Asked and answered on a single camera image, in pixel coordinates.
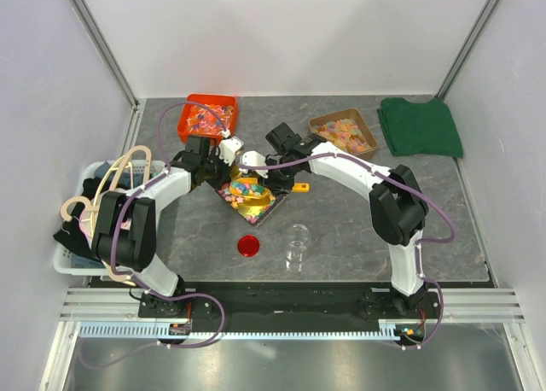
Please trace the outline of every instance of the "colorful candy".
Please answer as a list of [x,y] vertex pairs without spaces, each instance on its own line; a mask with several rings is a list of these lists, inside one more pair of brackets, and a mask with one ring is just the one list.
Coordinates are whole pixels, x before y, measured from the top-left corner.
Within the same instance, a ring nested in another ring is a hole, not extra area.
[[[233,107],[223,107],[221,105],[207,105],[210,109],[218,114],[222,122],[229,127]],[[217,119],[206,109],[193,105],[189,110],[189,116],[186,119],[186,124],[190,133],[195,135],[219,135],[222,131],[222,126]]]
[[313,126],[313,131],[350,154],[361,154],[369,149],[366,138],[354,120],[331,121]]
[[[239,190],[240,192],[238,193],[242,194],[243,196],[233,195],[229,191],[229,187],[235,190]],[[261,197],[265,193],[265,188],[263,186],[260,186],[259,184],[249,184],[233,181],[231,182],[231,184],[222,185],[222,187],[217,190],[217,193],[222,196],[225,201],[229,202],[229,204],[234,209],[237,209],[240,204],[245,202],[245,200],[247,199],[246,196]],[[266,213],[269,212],[270,208],[275,204],[276,198],[273,195],[270,195],[269,198],[270,202],[267,205],[264,205],[256,216],[247,214],[245,216],[245,220],[251,225],[255,225]]]

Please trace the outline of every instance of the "red lid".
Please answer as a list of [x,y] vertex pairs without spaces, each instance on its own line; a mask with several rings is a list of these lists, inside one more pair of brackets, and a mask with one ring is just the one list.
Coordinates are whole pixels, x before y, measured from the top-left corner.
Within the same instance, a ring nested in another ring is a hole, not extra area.
[[259,240],[256,236],[243,236],[237,243],[237,248],[243,256],[253,257],[259,251]]

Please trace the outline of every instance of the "black base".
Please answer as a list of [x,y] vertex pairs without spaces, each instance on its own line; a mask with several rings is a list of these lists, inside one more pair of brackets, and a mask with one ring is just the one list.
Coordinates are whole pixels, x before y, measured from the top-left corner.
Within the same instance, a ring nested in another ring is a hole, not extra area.
[[409,303],[394,290],[364,291],[363,307],[367,318],[407,318],[421,319],[421,309],[424,310],[427,318],[438,318],[439,300],[438,295],[433,292],[424,292],[418,301]]
[[140,318],[181,318],[186,312],[184,301],[164,301],[153,295],[142,293],[138,317]]
[[[91,287],[120,287],[120,283],[106,283],[94,278]],[[246,283],[246,282],[190,282],[186,293],[213,295],[224,306],[224,332],[341,332],[377,330],[378,320],[421,319],[421,308],[427,318],[436,318],[439,308],[435,293],[426,292],[417,299],[405,316],[394,306],[397,295],[391,293],[389,283]],[[491,288],[490,282],[441,283],[443,289]],[[142,300],[141,318],[185,318],[183,304],[149,303]],[[216,331],[220,322],[218,307],[204,299],[191,300],[194,332]]]

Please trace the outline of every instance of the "black cloth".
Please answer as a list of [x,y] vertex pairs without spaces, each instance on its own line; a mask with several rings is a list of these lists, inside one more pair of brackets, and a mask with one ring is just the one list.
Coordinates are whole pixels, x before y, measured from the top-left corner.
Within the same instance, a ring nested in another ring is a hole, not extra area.
[[[81,196],[85,196],[89,200],[93,199],[100,183],[101,178],[87,178],[84,181],[84,192]],[[108,190],[109,187],[110,182],[106,182],[102,190]],[[85,206],[83,203],[76,203],[70,214],[75,218],[79,218],[84,211],[84,208]],[[85,237],[84,233],[79,229],[78,220],[75,218],[69,222],[63,222],[62,228],[53,235],[53,238],[72,253],[100,263],[98,259],[91,255],[87,237]]]

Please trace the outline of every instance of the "brown tray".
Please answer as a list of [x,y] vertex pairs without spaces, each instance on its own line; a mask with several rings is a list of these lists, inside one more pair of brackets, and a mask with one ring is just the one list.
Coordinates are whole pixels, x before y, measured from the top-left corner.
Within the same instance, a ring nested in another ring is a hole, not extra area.
[[360,129],[360,132],[363,134],[364,139],[366,139],[366,142],[369,145],[369,149],[357,155],[349,151],[346,152],[360,159],[372,159],[372,157],[375,155],[375,150],[377,149],[377,141],[375,140],[374,135],[372,135],[372,131],[366,125],[362,115],[355,108],[313,118],[309,121],[309,130],[312,133],[317,133],[313,126],[321,126],[327,124],[328,122],[335,122],[336,120],[354,120],[357,123],[358,129]]

